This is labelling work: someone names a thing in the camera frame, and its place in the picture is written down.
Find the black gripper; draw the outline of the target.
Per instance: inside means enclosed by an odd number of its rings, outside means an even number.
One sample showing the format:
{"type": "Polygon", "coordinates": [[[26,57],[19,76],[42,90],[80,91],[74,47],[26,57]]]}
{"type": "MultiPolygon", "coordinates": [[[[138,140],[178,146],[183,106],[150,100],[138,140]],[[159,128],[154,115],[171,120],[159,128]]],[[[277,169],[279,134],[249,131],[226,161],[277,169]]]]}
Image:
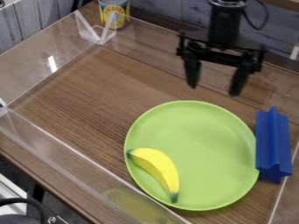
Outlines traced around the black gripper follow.
{"type": "Polygon", "coordinates": [[[197,88],[202,76],[202,62],[238,67],[233,76],[229,94],[238,96],[251,73],[261,72],[267,48],[253,40],[238,37],[231,44],[211,43],[209,34],[199,31],[182,31],[177,54],[182,57],[187,84],[197,88]]]}

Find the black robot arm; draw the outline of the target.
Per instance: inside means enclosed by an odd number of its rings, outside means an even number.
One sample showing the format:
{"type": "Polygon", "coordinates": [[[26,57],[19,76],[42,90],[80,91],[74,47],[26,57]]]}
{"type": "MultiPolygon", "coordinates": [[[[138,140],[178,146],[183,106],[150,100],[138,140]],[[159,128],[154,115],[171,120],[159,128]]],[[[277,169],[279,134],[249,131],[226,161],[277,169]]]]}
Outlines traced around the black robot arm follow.
{"type": "Polygon", "coordinates": [[[262,71],[267,54],[263,45],[241,35],[241,20],[246,18],[251,27],[261,30],[267,24],[269,10],[261,3],[266,10],[266,21],[261,26],[255,26],[246,13],[247,0],[209,0],[209,3],[211,6],[209,30],[206,33],[198,31],[179,33],[177,55],[182,57],[191,88],[197,88],[201,80],[203,61],[235,67],[229,95],[238,96],[250,75],[262,71]]]}

